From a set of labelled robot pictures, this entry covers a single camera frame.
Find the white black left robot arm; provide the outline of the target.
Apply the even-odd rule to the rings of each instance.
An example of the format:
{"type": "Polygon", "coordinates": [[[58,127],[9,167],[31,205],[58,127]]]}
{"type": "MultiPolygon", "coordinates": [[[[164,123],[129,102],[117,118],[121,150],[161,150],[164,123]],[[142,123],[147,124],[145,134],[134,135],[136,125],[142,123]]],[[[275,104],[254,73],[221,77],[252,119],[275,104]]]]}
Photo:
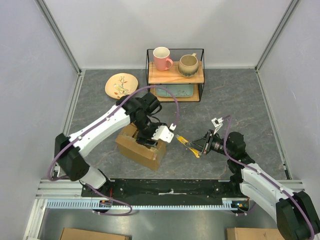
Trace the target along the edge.
{"type": "Polygon", "coordinates": [[[55,138],[55,160],[71,181],[82,181],[90,185],[99,197],[110,191],[107,177],[90,166],[85,157],[114,132],[134,124],[138,130],[136,143],[155,147],[153,139],[160,122],[151,122],[150,117],[162,109],[157,97],[148,92],[143,97],[123,96],[103,116],[70,136],[63,133],[55,138]]]}

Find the yellow utility knife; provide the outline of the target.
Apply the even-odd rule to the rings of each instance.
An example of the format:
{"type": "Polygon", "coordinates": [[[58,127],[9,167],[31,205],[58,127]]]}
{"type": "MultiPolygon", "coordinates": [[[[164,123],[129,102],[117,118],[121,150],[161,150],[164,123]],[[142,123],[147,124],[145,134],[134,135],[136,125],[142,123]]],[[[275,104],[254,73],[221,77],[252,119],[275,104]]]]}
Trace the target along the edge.
{"type": "Polygon", "coordinates": [[[184,137],[178,134],[176,134],[175,137],[180,143],[182,143],[187,149],[189,149],[195,155],[196,158],[201,157],[202,153],[196,150],[195,148],[191,147],[188,140],[186,140],[184,137]]]}

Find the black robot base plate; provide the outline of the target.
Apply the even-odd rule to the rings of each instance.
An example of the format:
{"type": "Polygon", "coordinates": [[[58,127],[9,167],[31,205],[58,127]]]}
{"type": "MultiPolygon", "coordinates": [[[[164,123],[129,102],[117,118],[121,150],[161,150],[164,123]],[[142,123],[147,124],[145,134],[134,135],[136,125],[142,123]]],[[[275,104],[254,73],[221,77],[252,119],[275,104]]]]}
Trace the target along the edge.
{"type": "Polygon", "coordinates": [[[248,197],[229,180],[115,178],[98,191],[131,206],[209,206],[248,197]]]}

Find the brown cardboard express box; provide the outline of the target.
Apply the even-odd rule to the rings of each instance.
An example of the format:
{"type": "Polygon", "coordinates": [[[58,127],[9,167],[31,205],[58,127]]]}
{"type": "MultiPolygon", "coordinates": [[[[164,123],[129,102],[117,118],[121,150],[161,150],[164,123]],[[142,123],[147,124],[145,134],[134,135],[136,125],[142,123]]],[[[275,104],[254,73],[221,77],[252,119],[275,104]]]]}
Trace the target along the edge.
{"type": "Polygon", "coordinates": [[[165,142],[158,140],[156,146],[145,146],[136,142],[138,129],[132,123],[124,127],[115,142],[119,152],[130,160],[156,171],[166,154],[165,142]]]}

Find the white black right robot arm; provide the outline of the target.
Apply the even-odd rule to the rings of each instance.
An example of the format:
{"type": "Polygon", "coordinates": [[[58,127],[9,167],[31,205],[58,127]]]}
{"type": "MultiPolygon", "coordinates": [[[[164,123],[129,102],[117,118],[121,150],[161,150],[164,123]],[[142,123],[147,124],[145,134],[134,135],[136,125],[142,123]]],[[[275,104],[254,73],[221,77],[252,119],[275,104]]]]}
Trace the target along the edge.
{"type": "Polygon", "coordinates": [[[259,205],[276,222],[286,240],[312,240],[320,232],[320,219],[310,196],[294,191],[274,180],[248,155],[244,136],[231,132],[221,138],[213,130],[186,144],[208,154],[211,151],[228,157],[233,175],[229,191],[235,197],[245,195],[259,205]]]}

